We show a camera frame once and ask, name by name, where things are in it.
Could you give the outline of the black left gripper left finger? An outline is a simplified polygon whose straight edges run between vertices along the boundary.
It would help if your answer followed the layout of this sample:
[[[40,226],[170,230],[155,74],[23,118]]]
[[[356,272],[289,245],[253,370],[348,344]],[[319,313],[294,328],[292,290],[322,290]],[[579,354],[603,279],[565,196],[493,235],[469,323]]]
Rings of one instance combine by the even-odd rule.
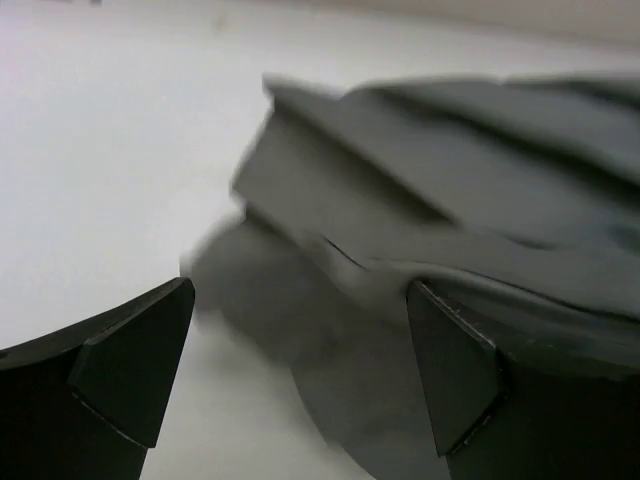
[[[174,278],[1,352],[4,479],[137,479],[155,448],[195,303]]]

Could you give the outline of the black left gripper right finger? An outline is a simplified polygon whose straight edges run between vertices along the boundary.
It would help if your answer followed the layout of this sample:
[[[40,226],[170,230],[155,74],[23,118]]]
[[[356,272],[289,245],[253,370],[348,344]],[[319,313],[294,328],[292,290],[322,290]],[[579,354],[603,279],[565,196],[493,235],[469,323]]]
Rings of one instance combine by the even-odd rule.
[[[451,478],[638,477],[637,320],[420,280],[406,301]]]

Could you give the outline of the grey pleated skirt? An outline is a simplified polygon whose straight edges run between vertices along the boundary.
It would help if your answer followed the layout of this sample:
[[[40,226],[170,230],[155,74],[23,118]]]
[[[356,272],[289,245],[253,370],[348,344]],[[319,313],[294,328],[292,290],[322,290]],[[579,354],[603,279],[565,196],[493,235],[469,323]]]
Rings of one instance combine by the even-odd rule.
[[[414,281],[515,289],[639,323],[639,79],[266,85],[243,213],[182,264],[376,479],[453,479],[407,313]]]

